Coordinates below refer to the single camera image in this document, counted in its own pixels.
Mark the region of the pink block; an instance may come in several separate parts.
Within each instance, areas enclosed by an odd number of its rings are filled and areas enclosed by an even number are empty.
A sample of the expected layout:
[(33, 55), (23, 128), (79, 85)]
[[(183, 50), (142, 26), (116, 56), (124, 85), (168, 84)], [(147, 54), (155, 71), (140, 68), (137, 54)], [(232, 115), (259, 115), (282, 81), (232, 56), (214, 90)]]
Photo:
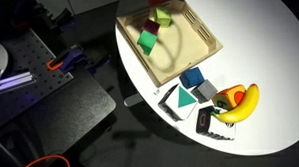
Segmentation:
[(142, 26), (143, 32), (148, 32), (154, 35), (157, 35), (159, 32), (160, 26), (157, 22), (154, 22), (151, 19), (148, 19), (145, 21), (145, 23)]

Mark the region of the blue block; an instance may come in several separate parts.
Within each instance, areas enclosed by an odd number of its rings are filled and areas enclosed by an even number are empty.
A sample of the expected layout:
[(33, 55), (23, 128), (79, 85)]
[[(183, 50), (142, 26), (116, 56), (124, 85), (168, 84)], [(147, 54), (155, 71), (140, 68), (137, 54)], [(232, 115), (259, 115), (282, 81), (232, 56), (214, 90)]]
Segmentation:
[(198, 67), (186, 70), (179, 77), (183, 87), (189, 89), (204, 82), (204, 77)]

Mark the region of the wooden tray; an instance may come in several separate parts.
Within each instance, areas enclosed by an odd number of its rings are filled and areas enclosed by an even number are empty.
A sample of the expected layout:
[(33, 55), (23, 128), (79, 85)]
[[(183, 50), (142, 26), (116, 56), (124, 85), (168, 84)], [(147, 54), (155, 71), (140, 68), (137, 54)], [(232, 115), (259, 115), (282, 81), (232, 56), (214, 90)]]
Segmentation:
[(186, 0), (168, 0), (159, 5), (171, 13), (168, 28), (160, 28), (149, 56), (137, 44), (141, 27), (153, 19), (156, 6), (136, 10), (116, 18), (117, 27), (137, 56), (153, 84), (160, 87), (222, 48), (216, 36), (198, 18)]

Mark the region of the grey block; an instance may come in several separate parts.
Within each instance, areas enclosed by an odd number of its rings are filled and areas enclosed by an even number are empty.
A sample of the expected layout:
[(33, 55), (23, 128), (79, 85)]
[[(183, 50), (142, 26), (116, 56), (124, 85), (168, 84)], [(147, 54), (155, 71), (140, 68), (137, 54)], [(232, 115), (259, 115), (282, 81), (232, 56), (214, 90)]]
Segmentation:
[(217, 88), (208, 79), (191, 91), (199, 104), (208, 102), (217, 92)]

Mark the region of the lime green block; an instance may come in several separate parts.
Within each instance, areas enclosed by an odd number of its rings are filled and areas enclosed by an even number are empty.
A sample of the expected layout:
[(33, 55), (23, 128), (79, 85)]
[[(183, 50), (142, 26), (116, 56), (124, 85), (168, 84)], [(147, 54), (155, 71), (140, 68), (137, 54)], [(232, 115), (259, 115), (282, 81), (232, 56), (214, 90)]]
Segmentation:
[(171, 22), (171, 14), (167, 9), (156, 7), (154, 21), (162, 27), (168, 27)]

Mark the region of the white cube teal triangle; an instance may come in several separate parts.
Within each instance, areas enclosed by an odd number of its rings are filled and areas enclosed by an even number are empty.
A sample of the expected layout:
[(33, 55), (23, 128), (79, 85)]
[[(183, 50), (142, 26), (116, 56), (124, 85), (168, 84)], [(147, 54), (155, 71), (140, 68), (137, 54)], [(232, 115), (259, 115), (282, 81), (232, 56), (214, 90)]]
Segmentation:
[(179, 84), (171, 87), (158, 102), (159, 108), (175, 122), (187, 119), (196, 104), (196, 99)]

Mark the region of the white black cube pink letter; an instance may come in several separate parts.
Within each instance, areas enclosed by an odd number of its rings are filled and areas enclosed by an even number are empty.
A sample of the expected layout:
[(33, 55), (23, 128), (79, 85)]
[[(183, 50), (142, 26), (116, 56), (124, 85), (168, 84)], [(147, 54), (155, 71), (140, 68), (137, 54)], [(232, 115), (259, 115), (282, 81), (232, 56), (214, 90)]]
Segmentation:
[(198, 110), (196, 133), (216, 140), (233, 141), (235, 138), (235, 125), (220, 122), (213, 116), (213, 107), (207, 106)]

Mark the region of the orange soft dice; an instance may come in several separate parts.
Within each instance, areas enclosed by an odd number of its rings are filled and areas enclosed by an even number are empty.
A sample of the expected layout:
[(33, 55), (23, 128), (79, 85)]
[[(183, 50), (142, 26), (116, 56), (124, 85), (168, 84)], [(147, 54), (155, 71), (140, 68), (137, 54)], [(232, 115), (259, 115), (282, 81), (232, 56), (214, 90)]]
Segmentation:
[(230, 111), (240, 104), (245, 92), (245, 86), (238, 84), (215, 94), (212, 102), (216, 107)]

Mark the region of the purple orange clamp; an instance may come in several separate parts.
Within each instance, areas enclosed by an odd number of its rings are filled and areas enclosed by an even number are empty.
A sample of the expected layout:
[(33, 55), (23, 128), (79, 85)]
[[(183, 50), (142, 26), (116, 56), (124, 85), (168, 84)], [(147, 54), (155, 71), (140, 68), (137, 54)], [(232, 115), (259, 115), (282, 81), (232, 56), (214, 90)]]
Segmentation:
[(84, 53), (80, 47), (68, 48), (63, 50), (54, 60), (47, 63), (50, 71), (59, 70), (61, 73), (67, 73), (77, 63), (81, 62), (84, 58)]

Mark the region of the yellow banana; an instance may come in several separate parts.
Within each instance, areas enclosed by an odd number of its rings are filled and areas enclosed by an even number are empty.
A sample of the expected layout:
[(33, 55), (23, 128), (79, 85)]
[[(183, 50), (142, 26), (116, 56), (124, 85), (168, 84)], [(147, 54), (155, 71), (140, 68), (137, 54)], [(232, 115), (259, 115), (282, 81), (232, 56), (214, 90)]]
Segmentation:
[(233, 110), (225, 113), (212, 112), (212, 116), (215, 116), (220, 122), (235, 124), (237, 122), (247, 119), (256, 108), (260, 97), (260, 91), (256, 84), (251, 84), (246, 90), (240, 104)]

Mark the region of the black side table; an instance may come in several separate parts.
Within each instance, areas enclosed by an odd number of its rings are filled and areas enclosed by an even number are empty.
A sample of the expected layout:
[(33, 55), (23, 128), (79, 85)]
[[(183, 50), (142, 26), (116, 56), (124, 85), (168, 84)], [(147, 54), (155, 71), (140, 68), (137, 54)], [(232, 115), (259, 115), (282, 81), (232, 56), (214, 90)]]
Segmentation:
[(70, 83), (1, 127), (0, 142), (9, 141), (16, 156), (81, 152), (116, 121), (115, 107), (91, 74), (75, 72)]

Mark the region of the black perforated board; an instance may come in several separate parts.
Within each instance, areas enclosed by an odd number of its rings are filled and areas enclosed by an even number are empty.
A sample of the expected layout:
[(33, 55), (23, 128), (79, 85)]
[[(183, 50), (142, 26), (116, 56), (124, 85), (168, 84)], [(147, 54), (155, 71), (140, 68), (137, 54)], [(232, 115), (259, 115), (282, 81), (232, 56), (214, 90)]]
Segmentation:
[(0, 84), (0, 127), (73, 79), (69, 72), (49, 70), (56, 56), (33, 30), (1, 44), (14, 59), (15, 75)]

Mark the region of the silver aluminium rail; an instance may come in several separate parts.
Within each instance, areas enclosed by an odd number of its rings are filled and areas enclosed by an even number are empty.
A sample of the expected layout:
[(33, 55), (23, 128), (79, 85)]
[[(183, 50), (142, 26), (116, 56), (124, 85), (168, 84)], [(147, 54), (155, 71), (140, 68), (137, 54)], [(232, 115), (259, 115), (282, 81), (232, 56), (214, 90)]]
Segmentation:
[(29, 84), (35, 81), (35, 77), (30, 72), (25, 72), (15, 76), (0, 80), (0, 92), (10, 88), (15, 88), (21, 85)]

